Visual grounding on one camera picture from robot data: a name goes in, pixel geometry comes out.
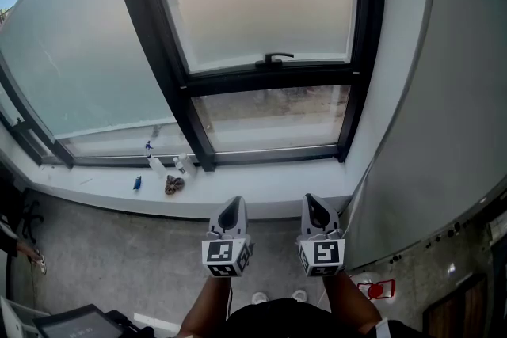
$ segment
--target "white sneaker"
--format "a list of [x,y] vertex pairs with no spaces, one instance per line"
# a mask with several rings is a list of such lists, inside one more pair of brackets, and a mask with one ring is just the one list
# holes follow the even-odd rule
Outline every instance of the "white sneaker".
[[261,291],[258,291],[257,293],[253,293],[252,296],[252,304],[261,304],[268,302],[268,296],[266,293],[262,293]]
[[297,302],[306,303],[308,301],[308,293],[306,291],[298,290],[292,293],[291,298],[294,298]]

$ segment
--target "small blue object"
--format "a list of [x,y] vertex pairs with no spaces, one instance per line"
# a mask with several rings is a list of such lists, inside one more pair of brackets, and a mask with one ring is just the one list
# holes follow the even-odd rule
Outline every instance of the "small blue object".
[[134,190],[139,190],[140,187],[141,187],[141,177],[136,177],[134,183]]

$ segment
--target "person's arm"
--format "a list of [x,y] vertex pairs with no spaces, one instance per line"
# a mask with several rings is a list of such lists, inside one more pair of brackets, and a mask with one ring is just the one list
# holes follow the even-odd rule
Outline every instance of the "person's arm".
[[208,277],[176,337],[211,336],[225,321],[230,288],[231,278]]
[[357,288],[345,272],[322,278],[330,300],[331,313],[338,321],[367,334],[382,320],[379,311]]

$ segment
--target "shoe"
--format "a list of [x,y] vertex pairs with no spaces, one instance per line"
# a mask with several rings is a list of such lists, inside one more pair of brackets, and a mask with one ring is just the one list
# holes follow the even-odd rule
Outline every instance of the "shoe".
[[44,258],[44,255],[42,253],[40,253],[40,250],[39,249],[35,249],[35,252],[38,256],[40,256],[40,259],[37,260],[37,261],[34,261],[37,266],[39,267],[40,269],[40,272],[45,275],[46,272],[48,271],[48,268],[46,267],[46,259]]
[[252,304],[261,304],[268,302],[268,296],[266,293],[262,293],[261,291],[258,291],[257,293],[253,293],[252,296]]
[[306,303],[308,301],[308,293],[306,291],[298,290],[292,293],[291,298],[294,298],[297,302]]

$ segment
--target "window frame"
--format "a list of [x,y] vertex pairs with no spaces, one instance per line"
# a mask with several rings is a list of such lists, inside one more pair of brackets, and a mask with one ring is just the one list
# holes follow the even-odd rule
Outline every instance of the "window frame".
[[[283,62],[279,67],[233,66],[190,74],[185,55],[166,0],[124,0],[154,77],[186,137],[191,159],[207,172],[217,165],[239,165],[283,161],[337,158],[345,162],[353,143],[364,102],[368,94],[382,27],[384,0],[356,0],[353,45],[348,63],[337,61]],[[0,82],[25,119],[10,126],[0,113],[0,121],[37,164],[64,164],[146,167],[143,156],[74,157],[55,139],[21,93],[0,53]],[[216,152],[208,139],[193,97],[237,93],[261,89],[283,89],[318,85],[350,85],[349,99],[341,132],[336,143],[320,146],[290,147],[273,150]],[[42,157],[24,138],[34,131],[55,155]],[[172,166],[176,154],[159,156],[162,164]]]

